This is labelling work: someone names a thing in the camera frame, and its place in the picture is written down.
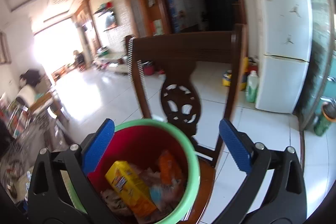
chair seat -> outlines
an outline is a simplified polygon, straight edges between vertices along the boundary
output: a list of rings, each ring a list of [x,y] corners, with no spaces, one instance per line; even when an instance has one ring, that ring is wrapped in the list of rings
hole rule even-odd
[[[216,170],[201,157],[198,157],[198,159],[201,172],[201,181],[199,184],[198,194],[188,220],[179,221],[178,224],[198,223],[201,220],[210,201],[212,189],[215,184]]]

yellow box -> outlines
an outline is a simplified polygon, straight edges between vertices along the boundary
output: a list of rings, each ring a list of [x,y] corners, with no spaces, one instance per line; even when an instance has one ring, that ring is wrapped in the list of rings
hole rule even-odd
[[[105,174],[105,178],[137,216],[146,217],[156,209],[149,188],[127,161],[116,161]]]

refrigerator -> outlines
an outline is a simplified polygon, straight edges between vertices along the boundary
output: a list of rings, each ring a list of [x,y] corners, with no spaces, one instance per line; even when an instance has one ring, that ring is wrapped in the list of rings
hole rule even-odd
[[[259,87],[255,107],[271,112],[292,113],[310,60],[311,2],[255,1],[259,52]]]

refrigerator door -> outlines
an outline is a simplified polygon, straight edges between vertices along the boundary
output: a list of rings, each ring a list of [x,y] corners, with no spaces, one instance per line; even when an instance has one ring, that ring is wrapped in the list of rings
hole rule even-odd
[[[255,107],[292,113],[305,81],[308,64],[302,60],[263,56]]]
[[[256,0],[260,9],[263,55],[309,61],[312,39],[310,0]]]

blue gripper pad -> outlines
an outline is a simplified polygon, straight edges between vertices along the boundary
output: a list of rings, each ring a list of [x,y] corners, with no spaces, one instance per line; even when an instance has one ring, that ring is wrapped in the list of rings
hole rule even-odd
[[[249,174],[252,169],[251,154],[239,139],[238,131],[232,123],[226,119],[219,123],[219,135],[229,149],[240,171]]]
[[[82,171],[85,175],[96,169],[114,135],[114,130],[115,125],[111,119],[106,119],[97,130],[94,139],[83,155]]]

